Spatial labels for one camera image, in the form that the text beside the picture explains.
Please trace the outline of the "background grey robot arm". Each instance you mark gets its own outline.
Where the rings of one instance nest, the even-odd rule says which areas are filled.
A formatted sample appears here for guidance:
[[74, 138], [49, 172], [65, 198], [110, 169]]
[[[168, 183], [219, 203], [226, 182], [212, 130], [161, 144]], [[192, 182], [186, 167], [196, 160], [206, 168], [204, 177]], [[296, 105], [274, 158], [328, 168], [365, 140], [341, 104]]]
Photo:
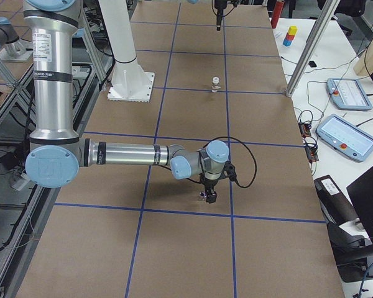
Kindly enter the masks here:
[[33, 44], [20, 38], [9, 19], [0, 17], [0, 59], [24, 62], [33, 54]]

